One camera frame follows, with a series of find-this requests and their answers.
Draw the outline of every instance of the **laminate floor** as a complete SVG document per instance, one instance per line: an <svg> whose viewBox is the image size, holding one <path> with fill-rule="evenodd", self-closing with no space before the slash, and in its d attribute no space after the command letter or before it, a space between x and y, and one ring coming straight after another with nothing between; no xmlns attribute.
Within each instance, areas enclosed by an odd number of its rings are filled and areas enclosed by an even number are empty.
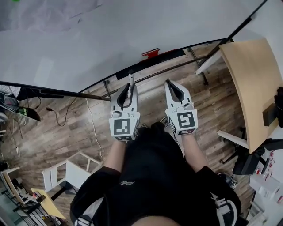
<svg viewBox="0 0 283 226"><path fill-rule="evenodd" d="M193 47L197 57L206 55L213 44ZM186 55L173 60L152 66L135 74L135 79L140 79L165 68L177 65L193 59L190 52L185 50ZM217 135L217 130L223 130L240 136L239 127L244 125L241 105L235 85L228 68L222 60L211 66L205 75L209 85L203 84L203 78L195 74L197 63L187 64L137 84L139 112L141 122L151 125L165 116L166 100L164 82L167 79L174 80L185 86L191 93L195 108L198 110L199 128L195 134L201 150L206 155L210 168L215 172L232 173L232 162L222 165L219 160L227 158L233 153L233 146ZM115 77L109 79L109 90L114 90L127 83L128 78L117 81ZM96 95L106 94L103 83L94 85L85 93ZM52 108L58 114L59 123L65 119L66 110L74 98L42 99L40 108ZM33 98L29 101L30 107L38 105L39 100ZM107 157L112 137L109 129L110 102L88 100L96 127L97 139L102 147L102 156ZM23 184L29 188L44 188L41 171L59 163L78 151L83 151L89 156L101 160L100 148L96 143L92 117L88 110L86 100L77 98L69 108L67 121L64 127L58 126L54 112L37 110L41 122L27 120L25 126L21 126L23 139L19 132L18 124L12 119L8 123L8 132L4 135L1 144L3 157L11 167L19 166L16 172L23 179ZM16 145L19 147L20 156L15 150L15 142L11 132L14 130ZM86 162L77 159L78 164L84 166ZM59 170L63 177L64 169ZM253 190L249 186L248 176L239 176L236 193L242 202L242 212L246 213ZM53 195L58 189L49 192ZM69 205L72 195L61 195L55 200L55 204L62 214L69 220Z"/></svg>

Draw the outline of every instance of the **black shirt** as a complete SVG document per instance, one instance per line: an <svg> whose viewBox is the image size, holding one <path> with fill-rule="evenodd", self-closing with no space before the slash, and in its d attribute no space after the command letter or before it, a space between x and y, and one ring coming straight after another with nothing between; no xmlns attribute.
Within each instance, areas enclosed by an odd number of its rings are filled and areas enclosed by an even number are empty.
<svg viewBox="0 0 283 226"><path fill-rule="evenodd" d="M236 193L208 167L195 173L169 134L146 131L127 147L122 173L102 167L79 189L72 221L104 197L95 226L130 226L146 216L164 216L180 225L219 225L211 193L241 203Z"/></svg>

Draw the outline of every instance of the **white backdrop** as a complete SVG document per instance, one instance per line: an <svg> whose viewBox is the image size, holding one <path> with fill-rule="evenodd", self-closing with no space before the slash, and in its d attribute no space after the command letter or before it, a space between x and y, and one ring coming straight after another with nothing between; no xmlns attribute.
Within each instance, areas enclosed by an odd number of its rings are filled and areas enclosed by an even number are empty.
<svg viewBox="0 0 283 226"><path fill-rule="evenodd" d="M226 38L262 0L117 0L60 33L0 32L0 81L81 91L145 59Z"/></svg>

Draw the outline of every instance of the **person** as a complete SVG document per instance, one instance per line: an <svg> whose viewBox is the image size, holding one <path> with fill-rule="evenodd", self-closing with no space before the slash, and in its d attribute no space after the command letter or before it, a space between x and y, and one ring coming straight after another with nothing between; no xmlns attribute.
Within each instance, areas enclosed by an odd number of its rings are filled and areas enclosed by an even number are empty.
<svg viewBox="0 0 283 226"><path fill-rule="evenodd" d="M38 89L21 88L21 87L13 87L13 86L5 86L5 85L0 85L0 93L3 93L10 97L14 97L18 101L22 101L22 100L26 100L26 99L30 99L34 97L63 98L63 96L42 94Z"/></svg>
<svg viewBox="0 0 283 226"><path fill-rule="evenodd" d="M232 201L240 214L238 196L209 168L194 135L182 136L183 157L164 127L156 122L139 128L127 145L113 142L104 166L82 184L71 203L74 225L223 225L215 197Z"/></svg>

